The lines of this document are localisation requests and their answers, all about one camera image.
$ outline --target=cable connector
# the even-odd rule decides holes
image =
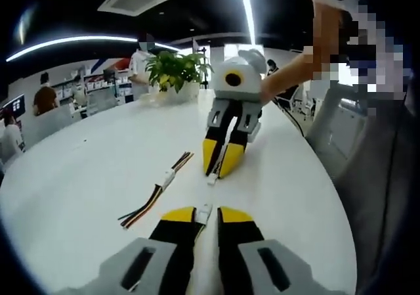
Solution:
[[[209,220],[212,208],[212,204],[204,204],[202,208],[197,208],[196,216],[194,218],[195,222],[207,225],[207,221]]]
[[[219,178],[217,173],[214,173],[214,172],[210,173],[209,177],[207,177],[207,184],[215,185],[217,178]]]
[[[162,178],[162,181],[160,183],[156,183],[156,185],[160,186],[162,190],[164,191],[171,184],[174,178],[175,178],[175,170],[169,169],[165,171],[165,176]]]

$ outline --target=table surface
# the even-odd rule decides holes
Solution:
[[[264,107],[261,130],[241,166],[215,186],[207,184],[201,144],[213,97],[201,90],[198,103],[118,106],[64,128],[16,159],[1,187],[1,219],[41,287],[82,286],[105,259],[137,237],[149,237],[165,212],[212,203],[195,247],[190,294],[220,290],[218,206],[251,214],[266,239],[311,266],[315,281],[354,294],[356,254],[341,201],[310,146],[276,106]],[[156,205],[124,231],[117,218],[143,205],[184,151],[195,155]]]

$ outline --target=green leaves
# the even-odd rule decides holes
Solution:
[[[184,82],[201,82],[202,76],[214,72],[210,64],[204,64],[205,56],[201,53],[179,55],[167,51],[148,58],[146,71],[150,72],[150,85],[158,84],[161,91],[174,87],[178,93]]]

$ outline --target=ceiling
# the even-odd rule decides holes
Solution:
[[[156,41],[172,42],[196,35],[199,44],[249,43],[247,20],[242,0],[169,0],[138,17],[98,12],[104,0],[2,0],[3,20],[0,61],[1,87],[34,72],[78,60],[129,57],[135,43],[92,41],[66,43],[44,48],[5,63],[10,55],[26,47],[77,35],[136,37],[139,30]],[[312,27],[310,0],[251,0],[257,44],[281,49],[300,49],[308,43]],[[25,18],[24,44],[17,30]],[[188,44],[176,43],[178,48]]]

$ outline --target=human hand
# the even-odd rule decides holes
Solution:
[[[270,76],[265,77],[261,82],[260,100],[263,106],[269,103],[276,96],[272,90]]]

